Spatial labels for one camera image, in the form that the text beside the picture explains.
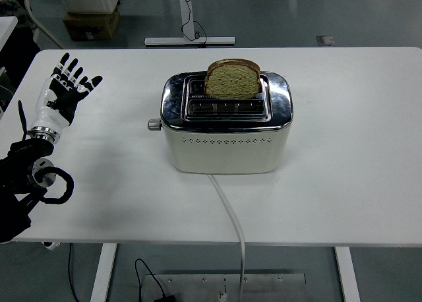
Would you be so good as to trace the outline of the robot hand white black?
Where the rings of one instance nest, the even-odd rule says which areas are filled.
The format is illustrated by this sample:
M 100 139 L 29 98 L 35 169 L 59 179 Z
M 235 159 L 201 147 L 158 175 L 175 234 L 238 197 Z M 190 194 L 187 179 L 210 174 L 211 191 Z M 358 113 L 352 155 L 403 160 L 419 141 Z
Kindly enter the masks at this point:
M 83 68 L 78 59 L 65 53 L 46 79 L 36 104 L 36 120 L 32 127 L 45 127 L 56 132 L 72 124 L 77 105 L 103 80 L 81 76 Z

